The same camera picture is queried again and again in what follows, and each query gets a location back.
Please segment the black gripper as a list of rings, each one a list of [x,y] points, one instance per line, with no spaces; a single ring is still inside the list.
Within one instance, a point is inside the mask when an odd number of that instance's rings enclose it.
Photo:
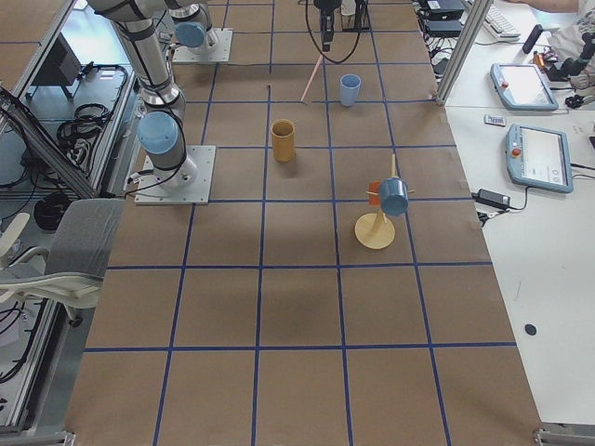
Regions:
[[[328,52],[334,40],[335,12],[333,9],[320,10],[321,49]]]

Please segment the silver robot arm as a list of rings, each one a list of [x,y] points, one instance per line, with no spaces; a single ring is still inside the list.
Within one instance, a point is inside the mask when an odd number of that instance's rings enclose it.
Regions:
[[[174,22],[178,42],[192,53],[208,53],[217,46],[218,35],[213,28],[207,3],[170,7],[168,13]]]
[[[209,54],[219,45],[206,1],[91,1],[94,12],[109,20],[139,79],[146,114],[138,139],[152,162],[154,189],[184,188],[196,164],[187,151],[183,130],[186,99],[176,84],[171,63],[159,43],[153,15],[163,11],[174,23],[177,43]]]

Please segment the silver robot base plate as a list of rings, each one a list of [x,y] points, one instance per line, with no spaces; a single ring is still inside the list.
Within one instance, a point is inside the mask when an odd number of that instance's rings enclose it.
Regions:
[[[186,160],[179,171],[164,171],[153,166],[150,154],[144,169],[153,172],[139,179],[139,191],[134,202],[138,205],[208,204],[217,147],[187,145]]]

